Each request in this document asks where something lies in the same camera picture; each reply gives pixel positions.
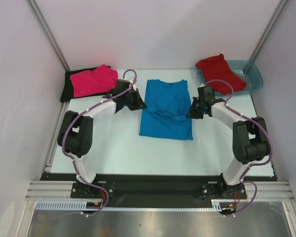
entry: light blue work surface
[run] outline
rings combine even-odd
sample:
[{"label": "light blue work surface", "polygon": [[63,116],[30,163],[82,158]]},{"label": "light blue work surface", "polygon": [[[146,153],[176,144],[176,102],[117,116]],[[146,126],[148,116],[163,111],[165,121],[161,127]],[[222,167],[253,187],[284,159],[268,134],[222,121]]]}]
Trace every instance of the light blue work surface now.
[{"label": "light blue work surface", "polygon": [[[117,70],[119,78],[125,70]],[[136,70],[142,99],[149,79],[165,82],[187,80],[191,96],[197,96],[200,79],[196,70]],[[101,96],[73,99],[69,110],[83,111]],[[256,113],[249,94],[237,95],[228,102],[250,117]],[[139,136],[141,111],[128,108],[100,121],[93,129],[93,144],[87,156],[94,160],[98,174],[219,175],[233,159],[232,131],[215,118],[193,119],[193,140],[179,141]],[[52,173],[74,173],[72,161],[57,147]],[[253,167],[249,176],[273,176],[270,164]]]}]

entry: purple cable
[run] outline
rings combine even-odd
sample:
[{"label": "purple cable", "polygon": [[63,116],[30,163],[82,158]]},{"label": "purple cable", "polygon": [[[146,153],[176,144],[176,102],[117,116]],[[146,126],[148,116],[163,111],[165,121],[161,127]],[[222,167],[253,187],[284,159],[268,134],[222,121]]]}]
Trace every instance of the purple cable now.
[{"label": "purple cable", "polygon": [[268,164],[268,163],[270,163],[270,162],[272,161],[272,158],[273,158],[273,143],[272,143],[272,140],[271,140],[270,136],[267,134],[266,130],[265,130],[265,129],[264,129],[259,123],[257,123],[256,121],[254,121],[253,119],[251,119],[251,118],[249,118],[249,117],[247,117],[247,116],[245,116],[245,115],[242,115],[242,114],[239,113],[238,111],[236,111],[236,110],[234,110],[233,108],[231,108],[230,106],[228,106],[227,102],[228,102],[228,100],[229,100],[229,99],[233,96],[233,94],[234,94],[234,90],[233,90],[232,85],[230,85],[228,82],[226,82],[226,81],[224,81],[224,80],[220,80],[220,79],[213,79],[213,80],[210,80],[210,81],[208,81],[208,82],[206,82],[206,83],[204,83],[204,84],[208,84],[208,83],[211,83],[211,82],[213,82],[213,81],[223,82],[223,83],[225,83],[226,85],[228,85],[228,86],[230,87],[230,89],[231,89],[231,94],[229,95],[229,97],[228,97],[228,98],[226,99],[226,101],[225,101],[225,107],[226,107],[228,110],[232,111],[234,114],[236,114],[236,115],[238,115],[238,116],[240,116],[240,117],[243,117],[244,119],[246,119],[246,120],[252,122],[254,125],[256,125],[256,126],[257,126],[257,127],[263,132],[263,134],[265,135],[265,137],[266,137],[266,139],[267,139],[267,142],[268,142],[269,145],[270,145],[270,155],[269,155],[269,158],[267,159],[267,161],[266,161],[266,162],[263,162],[263,163],[258,163],[258,164],[249,164],[249,166],[247,167],[247,169],[246,169],[246,170],[242,173],[242,175],[240,176],[240,179],[243,179],[244,176],[248,173],[248,171],[250,170],[251,167],[253,167],[253,166],[262,166],[262,165],[266,165],[266,164]]},{"label": "purple cable", "polygon": [[[68,126],[68,128],[67,128],[67,130],[66,130],[66,132],[65,132],[64,138],[63,138],[63,142],[62,142],[62,151],[63,151],[63,154],[64,154],[65,156],[69,157],[69,158],[73,161],[74,170],[75,170],[76,174],[77,174],[78,176],[80,176],[81,181],[82,181],[83,183],[85,183],[85,184],[87,184],[87,185],[93,187],[93,188],[96,188],[96,189],[100,189],[100,190],[102,190],[102,191],[105,193],[105,195],[106,195],[105,203],[104,203],[104,204],[103,204],[98,210],[96,210],[94,213],[87,214],[86,216],[94,216],[94,215],[98,214],[98,212],[101,211],[104,207],[106,207],[106,205],[107,205],[108,202],[109,202],[109,193],[108,193],[108,191],[107,191],[106,189],[104,189],[104,188],[102,188],[102,187],[100,187],[100,186],[98,186],[98,185],[94,185],[94,184],[91,184],[91,183],[87,182],[87,181],[81,176],[81,174],[80,174],[80,172],[79,172],[79,170],[78,170],[78,167],[77,167],[77,165],[76,165],[76,162],[75,162],[75,160],[74,160],[74,157],[73,157],[71,154],[68,154],[68,153],[66,152],[66,149],[65,149],[65,142],[66,142],[67,136],[68,136],[69,132],[71,131],[71,128],[73,127],[74,123],[75,123],[75,122],[76,122],[76,121],[77,121],[82,115],[84,115],[84,114],[86,114],[87,112],[89,112],[89,111],[95,109],[96,107],[100,106],[101,104],[105,104],[105,103],[107,103],[108,101],[113,100],[113,99],[115,99],[115,98],[117,98],[117,97],[119,97],[119,96],[121,96],[121,95],[127,93],[128,91],[130,91],[130,90],[132,89],[133,85],[134,85],[134,84],[136,83],[136,81],[137,81],[137,73],[136,73],[134,70],[132,70],[132,69],[128,69],[128,70],[126,70],[126,71],[124,72],[124,74],[123,74],[123,79],[125,79],[125,75],[126,75],[127,72],[133,72],[133,73],[135,74],[135,77],[134,77],[133,83],[131,83],[131,84],[129,85],[129,87],[128,87],[126,90],[124,90],[123,92],[121,92],[121,93],[119,93],[119,94],[117,94],[117,95],[115,95],[115,96],[112,96],[112,97],[108,98],[107,100],[104,100],[103,102],[99,102],[99,103],[97,103],[97,104],[91,106],[89,109],[86,109],[85,111],[83,111],[83,112],[81,112],[80,114],[78,114],[78,116],[75,117],[74,120],[73,120],[73,121],[70,123],[70,125]],[[57,217],[54,217],[54,218],[51,218],[51,219],[48,219],[48,220],[46,220],[46,221],[39,222],[39,223],[45,223],[45,222],[49,222],[49,221],[54,221],[54,220],[57,220],[57,219],[59,219],[59,218],[61,218],[61,217],[68,216],[68,215],[72,215],[72,214],[81,214],[81,212],[70,212],[70,213],[65,213],[65,214],[63,214],[63,215],[60,215],[60,216],[57,216]]]},{"label": "purple cable", "polygon": [[254,201],[254,199],[255,199],[256,196],[257,196],[258,187],[257,187],[257,185],[256,185],[254,182],[252,182],[252,181],[244,181],[244,182],[242,182],[242,183],[243,183],[243,184],[252,184],[252,185],[254,185],[254,187],[255,187],[255,192],[254,192],[253,197],[251,198],[250,202],[249,202],[246,206],[244,206],[243,208],[241,208],[239,211],[236,211],[234,214],[238,214],[238,213],[240,213],[240,212],[243,212],[245,209],[247,209],[247,208],[252,204],[252,202]]},{"label": "purple cable", "polygon": [[[213,82],[213,81],[223,82],[223,83],[225,83],[226,85],[228,85],[228,86],[230,87],[230,89],[231,89],[231,94],[229,95],[229,97],[228,97],[228,98],[226,99],[226,101],[225,101],[225,107],[226,107],[228,110],[230,110],[231,112],[233,112],[234,114],[236,114],[236,115],[238,115],[238,116],[240,116],[240,117],[242,117],[242,118],[244,118],[244,119],[246,119],[246,120],[252,122],[254,125],[258,126],[258,128],[263,132],[263,134],[264,134],[265,137],[267,138],[267,142],[268,142],[269,145],[270,145],[270,155],[269,155],[269,158],[267,159],[267,161],[266,161],[266,162],[263,162],[263,163],[258,163],[258,164],[249,164],[249,166],[245,169],[245,171],[244,171],[244,172],[241,174],[241,176],[240,176],[240,180],[242,180],[242,179],[245,177],[245,175],[248,173],[248,171],[250,170],[251,167],[253,167],[253,166],[266,165],[266,164],[268,164],[268,163],[270,163],[270,162],[272,161],[272,157],[273,157],[273,144],[272,144],[272,141],[271,141],[270,136],[267,134],[266,130],[265,130],[265,129],[264,129],[259,123],[257,123],[256,121],[254,121],[253,119],[251,119],[251,118],[249,118],[249,117],[247,117],[247,116],[245,116],[245,115],[242,115],[242,114],[239,113],[238,111],[236,111],[236,110],[234,110],[233,108],[231,108],[230,106],[228,106],[227,102],[228,102],[228,100],[230,100],[230,98],[231,98],[231,97],[233,96],[233,94],[234,94],[234,89],[233,89],[232,85],[229,84],[228,82],[226,82],[226,81],[224,81],[224,80],[220,80],[220,79],[213,79],[213,80],[210,80],[210,81],[208,81],[208,82],[206,82],[206,83],[204,83],[204,84],[208,84],[208,83],[211,83],[211,82]],[[250,200],[250,202],[249,202],[245,207],[243,207],[243,208],[240,209],[239,211],[236,211],[235,213],[240,213],[240,212],[242,212],[243,210],[245,210],[247,207],[249,207],[249,205],[251,205],[251,203],[252,203],[252,202],[254,201],[254,199],[256,198],[256,195],[257,195],[257,192],[258,192],[258,187],[257,187],[257,185],[256,185],[254,182],[252,182],[252,181],[244,181],[244,182],[242,182],[242,183],[243,183],[243,184],[246,184],[246,183],[253,184],[254,187],[255,187],[255,193],[254,193],[252,199]]]}]

